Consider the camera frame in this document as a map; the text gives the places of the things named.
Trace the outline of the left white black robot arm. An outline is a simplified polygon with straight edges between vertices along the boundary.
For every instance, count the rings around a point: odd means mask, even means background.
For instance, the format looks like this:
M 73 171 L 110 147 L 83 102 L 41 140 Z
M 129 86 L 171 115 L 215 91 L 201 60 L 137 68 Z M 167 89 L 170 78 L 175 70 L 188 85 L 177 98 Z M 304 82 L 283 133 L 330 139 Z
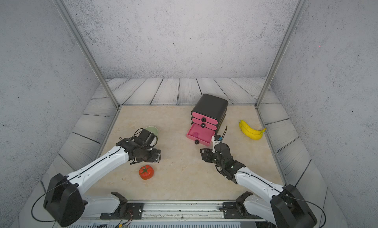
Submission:
M 140 128 L 132 137 L 120 138 L 111 150 L 83 168 L 65 176 L 58 173 L 50 179 L 44 209 L 61 227 L 98 214 L 104 219 L 132 220 L 140 217 L 143 205 L 128 204 L 128 200 L 118 192 L 102 197 L 89 197 L 86 192 L 123 164 L 158 163 L 161 151 L 155 148 L 157 142 L 158 137 L 153 132 Z

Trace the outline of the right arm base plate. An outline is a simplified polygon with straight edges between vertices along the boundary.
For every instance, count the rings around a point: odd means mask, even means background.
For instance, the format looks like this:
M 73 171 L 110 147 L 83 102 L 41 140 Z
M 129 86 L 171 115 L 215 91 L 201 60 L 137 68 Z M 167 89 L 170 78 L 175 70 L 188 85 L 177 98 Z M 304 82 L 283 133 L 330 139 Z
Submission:
M 259 216 L 249 214 L 238 202 L 224 202 L 218 210 L 223 212 L 225 219 L 260 219 Z

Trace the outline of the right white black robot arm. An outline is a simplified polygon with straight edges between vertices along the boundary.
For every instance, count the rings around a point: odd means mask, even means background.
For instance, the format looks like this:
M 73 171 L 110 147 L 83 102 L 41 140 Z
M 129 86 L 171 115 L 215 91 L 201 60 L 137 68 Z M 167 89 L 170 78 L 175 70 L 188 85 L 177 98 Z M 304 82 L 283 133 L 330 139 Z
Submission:
M 313 228 L 318 223 L 310 202 L 296 187 L 275 184 L 252 172 L 233 159 L 227 144 L 202 148 L 200 153 L 202 160 L 214 163 L 223 177 L 248 189 L 236 200 L 236 209 L 242 217 L 258 216 L 278 228 Z

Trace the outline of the pink top drawer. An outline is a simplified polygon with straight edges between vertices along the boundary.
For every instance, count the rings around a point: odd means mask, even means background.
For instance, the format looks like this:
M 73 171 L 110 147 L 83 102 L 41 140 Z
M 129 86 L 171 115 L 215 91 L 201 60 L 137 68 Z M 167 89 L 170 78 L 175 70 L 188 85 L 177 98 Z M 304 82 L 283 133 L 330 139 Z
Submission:
M 217 125 L 219 123 L 217 119 L 211 118 L 209 116 L 206 116 L 197 112 L 192 112 L 192 117 L 200 120 L 201 122 L 207 122 L 212 125 Z

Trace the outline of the black drawer cabinet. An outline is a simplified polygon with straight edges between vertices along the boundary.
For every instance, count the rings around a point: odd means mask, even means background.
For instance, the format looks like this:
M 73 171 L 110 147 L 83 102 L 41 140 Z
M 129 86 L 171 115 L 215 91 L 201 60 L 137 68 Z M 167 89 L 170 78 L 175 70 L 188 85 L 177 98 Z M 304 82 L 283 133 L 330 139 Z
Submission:
M 191 111 L 197 112 L 211 118 L 217 119 L 218 124 L 216 133 L 218 132 L 227 112 L 228 101 L 213 95 L 203 94 L 197 104 Z

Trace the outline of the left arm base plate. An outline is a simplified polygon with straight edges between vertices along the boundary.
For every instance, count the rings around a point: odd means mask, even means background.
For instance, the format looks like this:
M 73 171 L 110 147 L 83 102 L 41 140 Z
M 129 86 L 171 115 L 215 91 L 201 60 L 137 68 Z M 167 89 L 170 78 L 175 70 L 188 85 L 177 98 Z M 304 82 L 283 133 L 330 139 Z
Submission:
M 102 220 L 141 220 L 144 203 L 132 202 L 121 203 L 115 212 L 102 213 L 100 219 Z

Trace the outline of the pink bottom drawer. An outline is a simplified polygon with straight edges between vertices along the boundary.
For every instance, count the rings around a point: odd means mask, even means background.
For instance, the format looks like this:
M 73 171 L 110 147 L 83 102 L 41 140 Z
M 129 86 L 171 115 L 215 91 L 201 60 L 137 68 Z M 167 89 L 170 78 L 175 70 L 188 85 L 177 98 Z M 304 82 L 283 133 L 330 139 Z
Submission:
M 198 133 L 198 137 L 193 137 L 194 133 Z M 208 128 L 202 128 L 197 124 L 192 124 L 191 128 L 187 133 L 187 138 L 195 141 L 195 144 L 202 144 L 205 146 L 210 146 L 212 141 L 212 136 L 214 136 L 216 132 L 214 130 Z

